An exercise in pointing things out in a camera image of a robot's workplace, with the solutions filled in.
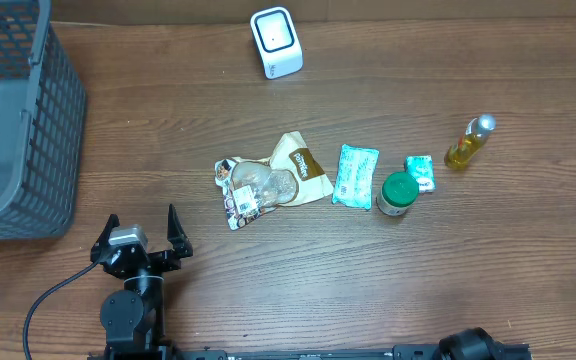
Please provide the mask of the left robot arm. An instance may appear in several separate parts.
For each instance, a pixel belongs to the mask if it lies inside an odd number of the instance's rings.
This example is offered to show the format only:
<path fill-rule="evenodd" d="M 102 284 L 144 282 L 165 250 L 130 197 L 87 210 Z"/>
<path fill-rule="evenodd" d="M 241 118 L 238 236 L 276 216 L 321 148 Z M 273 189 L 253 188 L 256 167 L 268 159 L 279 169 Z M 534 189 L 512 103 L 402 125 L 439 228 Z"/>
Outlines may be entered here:
<path fill-rule="evenodd" d="M 164 277 L 193 255 L 192 245 L 170 206 L 167 216 L 170 249 L 150 252 L 139 225 L 122 227 L 112 214 L 91 249 L 91 261 L 123 281 L 100 308 L 106 332 L 104 359 L 179 359 L 180 350 L 165 336 Z"/>

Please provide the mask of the brown Pantree snack bag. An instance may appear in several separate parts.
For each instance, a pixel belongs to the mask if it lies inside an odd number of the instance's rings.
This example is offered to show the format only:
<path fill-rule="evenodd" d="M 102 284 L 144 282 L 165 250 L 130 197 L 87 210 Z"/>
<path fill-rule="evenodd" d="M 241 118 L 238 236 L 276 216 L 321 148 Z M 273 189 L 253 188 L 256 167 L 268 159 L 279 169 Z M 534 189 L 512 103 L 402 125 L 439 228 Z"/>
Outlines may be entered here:
<path fill-rule="evenodd" d="M 272 154 L 258 160 L 230 157 L 214 165 L 227 224 L 238 230 L 278 207 L 295 207 L 333 193 L 301 133 L 285 133 Z"/>

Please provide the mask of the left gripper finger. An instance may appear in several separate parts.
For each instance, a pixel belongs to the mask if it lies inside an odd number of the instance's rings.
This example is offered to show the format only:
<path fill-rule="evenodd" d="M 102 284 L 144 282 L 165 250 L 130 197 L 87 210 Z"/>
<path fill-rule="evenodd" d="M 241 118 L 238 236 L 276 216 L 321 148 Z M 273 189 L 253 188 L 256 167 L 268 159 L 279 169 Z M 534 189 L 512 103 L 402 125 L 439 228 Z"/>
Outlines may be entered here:
<path fill-rule="evenodd" d="M 167 221 L 167 240 L 172 244 L 172 250 L 178 258 L 193 256 L 193 248 L 182 228 L 176 208 L 169 205 Z"/>
<path fill-rule="evenodd" d="M 93 244 L 90 251 L 91 262 L 104 262 L 108 255 L 112 252 L 112 247 L 109 244 L 110 235 L 114 228 L 120 225 L 119 217 L 116 214 L 111 214 L 106 222 L 106 225 L 99 235 L 97 241 Z"/>

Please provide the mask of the yellow drink bottle silver cap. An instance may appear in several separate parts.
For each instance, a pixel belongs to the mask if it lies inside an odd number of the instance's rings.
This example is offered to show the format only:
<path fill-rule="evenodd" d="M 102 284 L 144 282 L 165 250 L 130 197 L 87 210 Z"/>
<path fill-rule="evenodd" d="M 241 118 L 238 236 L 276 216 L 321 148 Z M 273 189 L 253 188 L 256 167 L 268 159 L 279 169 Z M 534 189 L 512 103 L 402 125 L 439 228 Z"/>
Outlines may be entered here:
<path fill-rule="evenodd" d="M 474 155 L 486 144 L 496 128 L 496 118 L 490 114 L 471 120 L 459 141 L 444 156 L 444 163 L 451 169 L 463 170 Z"/>

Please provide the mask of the teal snack packet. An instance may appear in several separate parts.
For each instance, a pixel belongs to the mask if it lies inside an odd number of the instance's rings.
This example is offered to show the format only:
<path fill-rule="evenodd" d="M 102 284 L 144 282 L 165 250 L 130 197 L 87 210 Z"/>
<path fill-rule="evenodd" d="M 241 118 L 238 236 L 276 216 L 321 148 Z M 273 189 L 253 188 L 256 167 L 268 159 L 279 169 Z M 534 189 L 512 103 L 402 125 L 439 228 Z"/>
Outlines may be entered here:
<path fill-rule="evenodd" d="M 342 145 L 332 194 L 333 204 L 371 209 L 373 175 L 378 157 L 379 151 L 376 149 Z"/>

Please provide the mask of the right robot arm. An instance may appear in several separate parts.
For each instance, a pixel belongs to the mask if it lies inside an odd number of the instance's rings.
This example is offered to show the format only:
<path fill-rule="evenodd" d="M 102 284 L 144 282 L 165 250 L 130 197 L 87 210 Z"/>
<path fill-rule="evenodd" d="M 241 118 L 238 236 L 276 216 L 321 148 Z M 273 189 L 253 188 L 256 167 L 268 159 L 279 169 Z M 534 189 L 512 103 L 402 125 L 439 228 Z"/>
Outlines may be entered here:
<path fill-rule="evenodd" d="M 508 345 L 495 341 L 482 328 L 468 329 L 442 339 L 433 359 L 440 360 L 529 360 L 528 345 Z"/>

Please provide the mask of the green white drink carton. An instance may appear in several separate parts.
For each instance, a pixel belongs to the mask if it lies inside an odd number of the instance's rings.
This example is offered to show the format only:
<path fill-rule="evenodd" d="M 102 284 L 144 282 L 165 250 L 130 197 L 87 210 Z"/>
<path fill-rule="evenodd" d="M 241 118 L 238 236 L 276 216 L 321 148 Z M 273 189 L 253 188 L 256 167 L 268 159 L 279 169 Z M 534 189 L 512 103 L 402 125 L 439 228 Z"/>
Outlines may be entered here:
<path fill-rule="evenodd" d="M 420 193 L 432 193 L 435 191 L 436 182 L 433 160 L 430 155 L 407 156 L 404 168 L 417 181 Z"/>

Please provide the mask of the green lid white jar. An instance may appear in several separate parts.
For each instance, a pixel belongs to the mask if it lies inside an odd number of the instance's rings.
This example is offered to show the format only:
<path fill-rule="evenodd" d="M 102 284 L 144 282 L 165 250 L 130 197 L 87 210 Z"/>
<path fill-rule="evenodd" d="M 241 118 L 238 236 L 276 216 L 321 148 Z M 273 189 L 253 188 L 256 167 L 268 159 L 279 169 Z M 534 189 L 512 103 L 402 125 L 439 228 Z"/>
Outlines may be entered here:
<path fill-rule="evenodd" d="M 388 216 L 403 215 L 416 201 L 419 195 L 419 184 L 407 172 L 390 174 L 377 194 L 379 209 Z"/>

